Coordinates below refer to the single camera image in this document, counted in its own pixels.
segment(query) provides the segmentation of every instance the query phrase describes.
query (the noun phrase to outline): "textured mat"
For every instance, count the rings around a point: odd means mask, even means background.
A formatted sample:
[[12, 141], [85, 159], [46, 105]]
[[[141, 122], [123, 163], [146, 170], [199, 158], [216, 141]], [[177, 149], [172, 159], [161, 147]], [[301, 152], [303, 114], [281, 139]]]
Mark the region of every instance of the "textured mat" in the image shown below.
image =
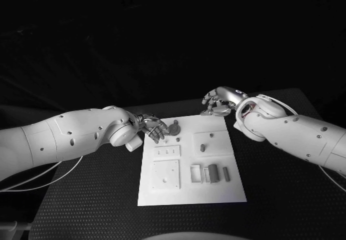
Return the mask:
[[[298, 114], [320, 118], [298, 89], [261, 93], [287, 103]], [[125, 109], [173, 118], [198, 115], [205, 109], [200, 102], [195, 99]], [[245, 137], [234, 128], [235, 114], [225, 121], [247, 203], [137, 206], [143, 146], [128, 152], [125, 146], [105, 144], [49, 187], [29, 239], [140, 240], [186, 231], [249, 239], [346, 239], [346, 193], [316, 165], [267, 141]], [[75, 163], [71, 160], [59, 165], [55, 179]], [[333, 177], [346, 183], [337, 175]]]

